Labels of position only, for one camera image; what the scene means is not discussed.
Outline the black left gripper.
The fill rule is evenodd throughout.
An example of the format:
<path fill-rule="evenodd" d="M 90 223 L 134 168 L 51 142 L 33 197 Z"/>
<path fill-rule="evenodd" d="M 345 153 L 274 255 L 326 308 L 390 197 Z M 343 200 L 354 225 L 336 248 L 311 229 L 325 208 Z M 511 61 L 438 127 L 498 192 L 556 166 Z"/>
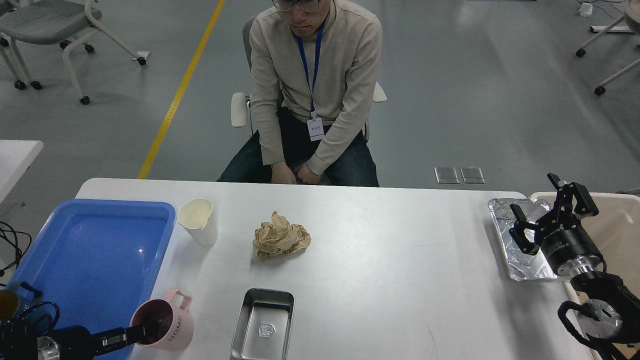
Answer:
<path fill-rule="evenodd" d="M 118 327 L 90 333 L 80 325 L 52 330 L 47 335 L 57 346 L 60 360 L 93 360 L 99 353 L 114 353 L 147 337 L 145 325 Z"/>

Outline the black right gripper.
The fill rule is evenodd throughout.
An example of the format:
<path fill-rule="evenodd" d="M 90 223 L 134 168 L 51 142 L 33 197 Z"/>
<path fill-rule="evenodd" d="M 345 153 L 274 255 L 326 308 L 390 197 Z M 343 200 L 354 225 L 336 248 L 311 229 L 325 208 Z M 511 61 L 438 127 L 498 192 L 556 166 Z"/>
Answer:
<path fill-rule="evenodd" d="M 518 204 L 510 203 L 515 216 L 510 237 L 525 255 L 535 256 L 541 249 L 551 271 L 558 277 L 573 277 L 575 269 L 583 265 L 597 268 L 604 257 L 583 228 L 581 219 L 597 216 L 599 208 L 584 185 L 568 183 L 554 173 L 547 173 L 547 178 L 557 192 L 553 207 L 533 223 Z M 528 240 L 526 229 L 537 231 L 537 242 Z"/>

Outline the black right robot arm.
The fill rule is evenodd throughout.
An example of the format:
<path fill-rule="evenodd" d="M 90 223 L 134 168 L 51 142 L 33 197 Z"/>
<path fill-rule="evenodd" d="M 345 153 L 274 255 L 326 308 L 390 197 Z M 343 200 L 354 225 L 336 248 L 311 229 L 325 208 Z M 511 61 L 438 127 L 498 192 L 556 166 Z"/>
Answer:
<path fill-rule="evenodd" d="M 582 226 L 583 218 L 599 214 L 587 188 L 554 173 L 547 178 L 557 192 L 552 208 L 530 222 L 512 203 L 515 222 L 509 235 L 525 255 L 542 252 L 555 275 L 568 277 L 575 291 L 586 294 L 585 303 L 566 300 L 558 307 L 567 332 L 603 360 L 624 360 L 618 345 L 639 342 L 639 298 L 620 276 L 608 272 L 604 256 Z"/>

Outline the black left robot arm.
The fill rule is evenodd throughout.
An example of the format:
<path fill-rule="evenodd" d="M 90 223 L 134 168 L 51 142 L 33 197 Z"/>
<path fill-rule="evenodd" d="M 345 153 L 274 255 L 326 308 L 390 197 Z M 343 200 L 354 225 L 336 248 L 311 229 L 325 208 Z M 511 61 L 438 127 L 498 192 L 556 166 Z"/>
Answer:
<path fill-rule="evenodd" d="M 55 317 L 40 331 L 27 317 L 45 305 L 51 305 L 55 309 Z M 150 340 L 159 330 L 159 326 L 153 321 L 128 327 L 119 326 L 98 333 L 90 333 L 80 325 L 54 329 L 59 317 L 60 308 L 57 304 L 42 301 L 10 320 L 3 320 L 1 357 L 4 360 L 93 360 Z"/>

